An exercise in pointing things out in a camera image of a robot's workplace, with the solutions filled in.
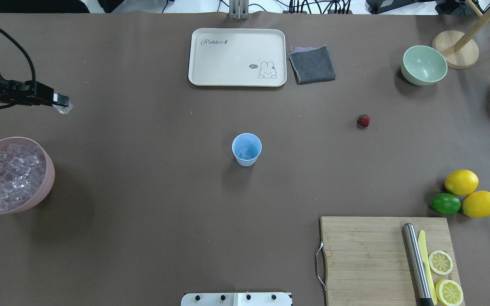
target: lemon slice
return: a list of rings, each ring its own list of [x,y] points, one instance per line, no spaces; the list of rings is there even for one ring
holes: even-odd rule
[[[451,279],[442,279],[436,283],[436,296],[445,306],[459,306],[462,304],[463,294],[458,283]]]
[[[428,256],[430,268],[439,275],[448,275],[453,270],[453,260],[444,251],[435,250]]]

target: red strawberry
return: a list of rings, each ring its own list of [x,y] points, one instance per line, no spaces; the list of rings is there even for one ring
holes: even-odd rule
[[[362,115],[362,116],[358,117],[358,120],[356,121],[356,123],[367,128],[370,125],[370,116]]]

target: wooden cutting board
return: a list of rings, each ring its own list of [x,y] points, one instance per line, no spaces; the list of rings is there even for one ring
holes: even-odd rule
[[[402,227],[424,230],[427,251],[443,250],[453,259],[449,275],[432,272],[434,283],[461,284],[445,218],[321,217],[325,246],[327,306],[412,306],[418,295],[408,264]]]

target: bowl of ice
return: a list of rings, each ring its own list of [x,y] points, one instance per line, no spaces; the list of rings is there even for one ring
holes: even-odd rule
[[[0,215],[34,207],[53,184],[54,164],[37,142],[24,137],[0,140]]]

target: green lime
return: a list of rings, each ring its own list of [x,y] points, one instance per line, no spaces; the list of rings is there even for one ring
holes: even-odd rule
[[[461,200],[456,195],[450,193],[440,193],[430,202],[430,207],[437,213],[443,213],[444,215],[456,213],[461,209],[461,206]]]

